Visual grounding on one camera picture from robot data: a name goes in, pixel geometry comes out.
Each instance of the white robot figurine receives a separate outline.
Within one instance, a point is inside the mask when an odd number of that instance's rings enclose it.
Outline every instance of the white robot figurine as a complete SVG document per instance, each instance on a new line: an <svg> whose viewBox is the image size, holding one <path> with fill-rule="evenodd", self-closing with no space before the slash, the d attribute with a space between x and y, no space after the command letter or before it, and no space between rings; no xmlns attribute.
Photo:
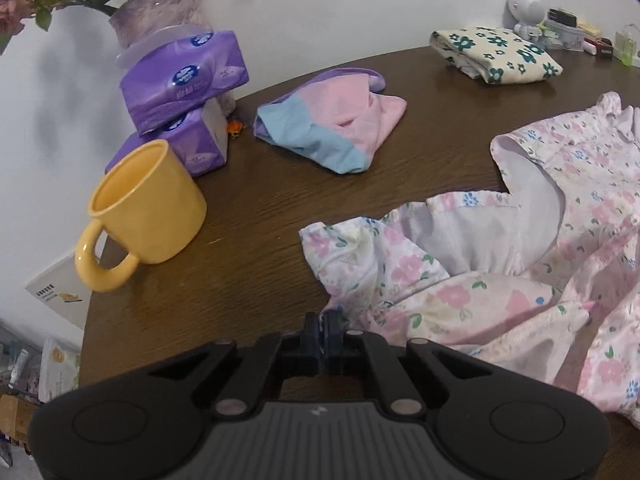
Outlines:
<svg viewBox="0 0 640 480"><path fill-rule="evenodd" d="M507 6L518 20L513 31L523 40L537 43L542 31L536 26L545 19L545 7L540 0L507 0Z"/></svg>

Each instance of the metal screw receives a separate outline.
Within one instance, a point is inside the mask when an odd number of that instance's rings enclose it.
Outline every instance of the metal screw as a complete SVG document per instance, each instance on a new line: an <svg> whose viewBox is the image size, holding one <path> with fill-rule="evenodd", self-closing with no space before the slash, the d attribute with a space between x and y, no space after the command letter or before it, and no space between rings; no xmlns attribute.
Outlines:
<svg viewBox="0 0 640 480"><path fill-rule="evenodd" d="M220 415L241 415L246 411L246 404L240 399L222 399L216 404L216 411Z"/></svg>
<svg viewBox="0 0 640 480"><path fill-rule="evenodd" d="M398 415L415 415L422 409L422 404L414 399L398 399L391 403L391 411Z"/></svg>

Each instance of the mug handle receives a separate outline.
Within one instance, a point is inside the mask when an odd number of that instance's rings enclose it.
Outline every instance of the mug handle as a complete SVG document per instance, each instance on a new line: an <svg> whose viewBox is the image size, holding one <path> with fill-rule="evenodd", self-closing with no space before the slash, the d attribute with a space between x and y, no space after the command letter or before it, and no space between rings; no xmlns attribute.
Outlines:
<svg viewBox="0 0 640 480"><path fill-rule="evenodd" d="M95 259L95 243L103 229L102 222L92 219L76 245L76 272L84 284L95 292L107 292L123 285L140 263L137 256L129 253L113 269L101 267Z"/></svg>

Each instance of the folded pink and blue cloth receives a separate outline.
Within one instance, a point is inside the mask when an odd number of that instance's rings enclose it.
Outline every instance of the folded pink and blue cloth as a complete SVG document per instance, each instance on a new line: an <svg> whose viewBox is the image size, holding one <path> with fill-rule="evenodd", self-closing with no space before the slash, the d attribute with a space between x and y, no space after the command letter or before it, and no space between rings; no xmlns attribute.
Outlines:
<svg viewBox="0 0 640 480"><path fill-rule="evenodd" d="M359 173L401 119L406 101L380 95L384 78L334 68L258 108L254 135L335 173Z"/></svg>

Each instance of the floral fabric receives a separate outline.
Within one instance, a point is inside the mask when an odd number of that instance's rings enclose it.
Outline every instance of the floral fabric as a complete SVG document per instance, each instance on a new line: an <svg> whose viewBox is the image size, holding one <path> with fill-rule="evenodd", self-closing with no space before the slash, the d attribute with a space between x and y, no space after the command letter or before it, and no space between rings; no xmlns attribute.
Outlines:
<svg viewBox="0 0 640 480"><path fill-rule="evenodd" d="M494 139L511 194L445 193L379 221L302 229L327 308L394 344L427 337L555 383L640 427L639 130L640 110L604 94ZM557 218L540 214L553 202ZM546 216L553 230L532 234Z"/></svg>
<svg viewBox="0 0 640 480"><path fill-rule="evenodd" d="M506 28L437 30L430 45L471 78L485 83L529 83L560 75L562 67L537 45Z"/></svg>

